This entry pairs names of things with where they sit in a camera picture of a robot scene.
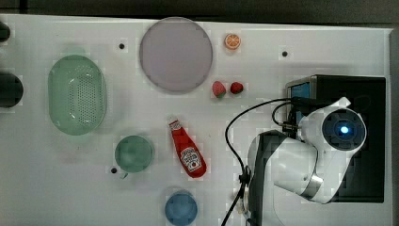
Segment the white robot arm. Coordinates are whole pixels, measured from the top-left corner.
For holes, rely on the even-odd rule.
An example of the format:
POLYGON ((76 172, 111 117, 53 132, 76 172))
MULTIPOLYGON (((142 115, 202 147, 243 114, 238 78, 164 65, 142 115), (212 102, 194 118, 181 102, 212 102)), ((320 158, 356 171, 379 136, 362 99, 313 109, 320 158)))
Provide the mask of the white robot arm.
POLYGON ((274 207, 277 187, 311 202, 330 202, 367 137, 362 116, 349 106, 343 97, 312 111, 300 120, 296 138, 271 130, 253 139, 243 203, 246 226, 283 226, 274 207))

